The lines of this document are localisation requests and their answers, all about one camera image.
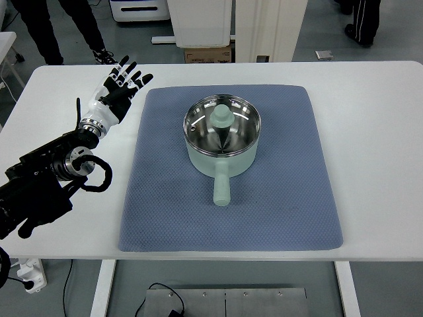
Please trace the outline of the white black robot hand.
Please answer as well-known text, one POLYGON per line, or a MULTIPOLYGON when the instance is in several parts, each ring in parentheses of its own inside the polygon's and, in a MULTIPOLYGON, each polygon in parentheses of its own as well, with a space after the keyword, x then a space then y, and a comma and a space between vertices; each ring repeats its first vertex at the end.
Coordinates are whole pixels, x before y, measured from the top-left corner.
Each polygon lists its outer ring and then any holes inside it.
MULTIPOLYGON (((113 125, 119 124, 126 116, 132 102, 128 97, 129 88, 136 93, 148 84, 152 74, 146 74, 142 78, 141 71, 136 71, 128 81, 128 87, 120 87, 113 79, 117 79, 123 66, 128 62, 129 56, 125 55, 112 69, 112 77, 105 78, 99 85, 89 101, 89 110, 79 121, 80 129, 87 129, 93 133, 108 133, 113 125)), ((122 82, 128 80, 130 73, 137 63, 133 61, 122 72, 122 82)))

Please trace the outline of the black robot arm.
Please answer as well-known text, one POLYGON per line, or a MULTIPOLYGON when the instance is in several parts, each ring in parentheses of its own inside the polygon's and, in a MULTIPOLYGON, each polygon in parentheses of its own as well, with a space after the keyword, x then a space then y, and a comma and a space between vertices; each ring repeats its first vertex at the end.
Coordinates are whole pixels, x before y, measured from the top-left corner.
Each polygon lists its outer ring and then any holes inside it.
POLYGON ((112 126, 123 121, 132 98, 153 79, 128 60, 125 56, 96 88, 87 113, 77 115, 74 130, 22 156, 6 170, 1 238, 14 230, 28 238, 36 227, 71 211, 71 196, 78 190, 104 192, 111 185, 112 168, 92 150, 112 126))

